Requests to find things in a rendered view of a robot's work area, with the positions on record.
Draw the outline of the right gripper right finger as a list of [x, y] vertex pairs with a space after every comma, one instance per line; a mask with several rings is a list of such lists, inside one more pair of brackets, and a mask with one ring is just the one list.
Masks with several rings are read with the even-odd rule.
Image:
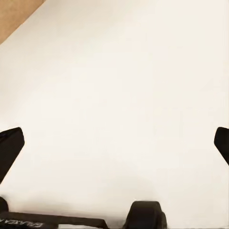
[[218, 151], [222, 154], [224, 159], [229, 165], [229, 129], [224, 127], [218, 127], [215, 139], [214, 139], [214, 145], [218, 149]]

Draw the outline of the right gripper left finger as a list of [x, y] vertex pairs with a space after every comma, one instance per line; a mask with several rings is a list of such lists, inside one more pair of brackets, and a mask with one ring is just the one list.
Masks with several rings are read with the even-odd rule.
[[25, 139], [20, 127], [0, 133], [0, 183], [4, 180], [24, 145]]

